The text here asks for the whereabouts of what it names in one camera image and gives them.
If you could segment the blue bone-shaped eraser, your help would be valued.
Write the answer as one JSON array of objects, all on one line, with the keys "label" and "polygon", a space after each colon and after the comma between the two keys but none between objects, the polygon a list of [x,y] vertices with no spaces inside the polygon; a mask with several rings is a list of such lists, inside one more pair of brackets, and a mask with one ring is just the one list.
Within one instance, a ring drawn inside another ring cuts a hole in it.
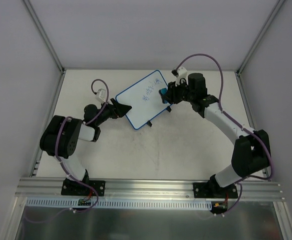
[{"label": "blue bone-shaped eraser", "polygon": [[162,88],[159,90],[159,94],[162,100],[162,97],[165,96],[165,94],[167,93],[167,89],[166,88]]}]

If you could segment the blue-framed whiteboard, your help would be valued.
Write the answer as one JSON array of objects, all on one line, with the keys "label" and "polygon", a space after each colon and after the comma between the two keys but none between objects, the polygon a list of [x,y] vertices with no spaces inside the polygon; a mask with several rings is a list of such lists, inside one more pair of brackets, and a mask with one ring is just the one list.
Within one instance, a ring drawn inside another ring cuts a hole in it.
[{"label": "blue-framed whiteboard", "polygon": [[163,103],[159,94],[167,87],[161,71],[155,70],[116,95],[118,103],[132,107],[126,118],[133,129],[139,130],[170,108],[171,104]]}]

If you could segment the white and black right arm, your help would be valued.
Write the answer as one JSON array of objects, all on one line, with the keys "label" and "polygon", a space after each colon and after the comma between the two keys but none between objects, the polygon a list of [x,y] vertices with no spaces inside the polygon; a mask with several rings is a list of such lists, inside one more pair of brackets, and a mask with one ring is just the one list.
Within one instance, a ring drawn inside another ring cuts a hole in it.
[{"label": "white and black right arm", "polygon": [[163,103],[188,102],[202,118],[210,121],[233,143],[231,163],[210,177],[202,188],[207,194],[222,197],[235,183],[254,177],[254,173],[271,165],[268,134],[264,130],[247,129],[220,106],[217,97],[208,94],[205,78],[201,73],[192,73],[180,84],[170,82],[159,90]]}]

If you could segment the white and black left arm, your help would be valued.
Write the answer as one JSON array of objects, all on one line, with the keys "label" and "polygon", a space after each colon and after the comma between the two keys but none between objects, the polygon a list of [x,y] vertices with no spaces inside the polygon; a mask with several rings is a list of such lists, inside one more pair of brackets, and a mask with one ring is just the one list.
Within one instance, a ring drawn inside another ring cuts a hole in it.
[{"label": "white and black left arm", "polygon": [[75,155],[78,141],[96,142],[103,122],[122,118],[131,109],[132,106],[112,98],[110,103],[101,104],[101,108],[94,104],[85,106],[84,119],[60,115],[51,119],[40,139],[40,149],[59,162],[77,194],[85,195],[90,189],[89,174]]}]

